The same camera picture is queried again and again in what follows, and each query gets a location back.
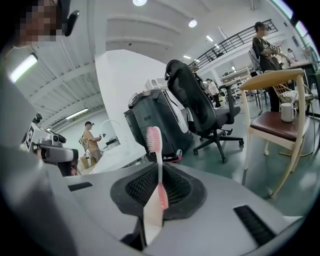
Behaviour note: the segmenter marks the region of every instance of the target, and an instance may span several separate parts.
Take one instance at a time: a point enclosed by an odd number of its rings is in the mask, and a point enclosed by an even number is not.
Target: floor
[[[314,111],[320,113],[319,102],[314,101]],[[255,101],[249,102],[250,115],[256,117],[258,108]],[[263,111],[268,111],[269,105],[263,102]],[[303,153],[313,151],[314,148],[314,119],[311,119],[304,143]],[[259,137],[252,138],[252,154],[249,169],[245,175],[245,187],[256,195],[266,199],[285,216],[303,216],[319,193],[320,188],[320,152],[317,152],[320,136],[320,120],[315,119],[315,153],[301,157],[294,173],[291,173],[285,184],[275,198],[270,198],[270,192],[280,180],[290,158],[279,154],[279,151],[288,152],[285,148],[269,143],[269,155],[264,156],[265,141]],[[216,144],[211,144],[194,155],[193,148],[201,142],[197,135],[193,136],[194,143],[183,154],[178,164],[193,167],[201,171],[213,173],[233,179],[239,183],[244,178],[244,161],[246,157],[246,129],[243,111],[235,117],[232,125],[225,125],[224,129],[233,129],[232,135],[243,137],[244,148],[240,148],[237,141],[224,141],[222,148],[227,158],[227,163],[221,162],[221,155]]]

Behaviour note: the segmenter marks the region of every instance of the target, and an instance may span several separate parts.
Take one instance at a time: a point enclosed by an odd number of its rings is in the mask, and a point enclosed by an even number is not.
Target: person
[[[94,137],[92,135],[90,130],[92,129],[93,124],[91,122],[89,122],[89,121],[85,122],[84,126],[85,126],[85,130],[83,132],[82,137],[83,137],[85,143],[87,143],[87,145],[88,145],[89,152],[93,155],[96,162],[98,162],[102,157],[102,155],[100,153],[100,149],[98,147],[98,143],[97,143],[97,142],[101,141],[101,137]]]
[[[210,93],[213,95],[214,101],[215,101],[215,108],[214,109],[221,109],[222,106],[220,104],[219,99],[219,90],[217,88],[217,84],[213,82],[210,78],[206,79],[206,83],[208,84],[208,89]]]
[[[264,40],[270,30],[268,25],[264,25],[262,22],[256,22],[254,25],[256,35],[252,39],[252,48],[256,54],[257,59],[259,59],[260,68],[263,72],[268,70],[279,70],[279,65],[276,65],[274,62],[273,55],[279,55],[281,57],[286,58],[290,61],[290,59],[284,54],[279,52],[279,49],[274,45],[271,45],[268,41]],[[279,112],[280,102],[277,96],[277,93],[273,87],[268,88],[269,98],[270,98],[270,106],[272,112]]]
[[[288,48],[288,58],[290,59],[291,62],[297,62],[297,58],[294,52],[290,48]]]

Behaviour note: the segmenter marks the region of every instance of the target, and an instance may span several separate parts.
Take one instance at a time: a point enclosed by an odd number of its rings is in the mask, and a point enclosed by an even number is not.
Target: backpack
[[[262,69],[260,66],[260,56],[257,58],[256,52],[252,46],[250,47],[250,50],[249,50],[249,57],[252,62],[253,70],[262,72]]]

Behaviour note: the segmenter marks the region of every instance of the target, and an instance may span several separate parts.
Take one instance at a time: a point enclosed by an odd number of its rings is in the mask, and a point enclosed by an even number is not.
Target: chair backrest
[[[196,131],[206,133],[212,130],[217,119],[214,106],[189,67],[179,60],[171,60],[165,69],[165,79],[172,94],[189,108]]]

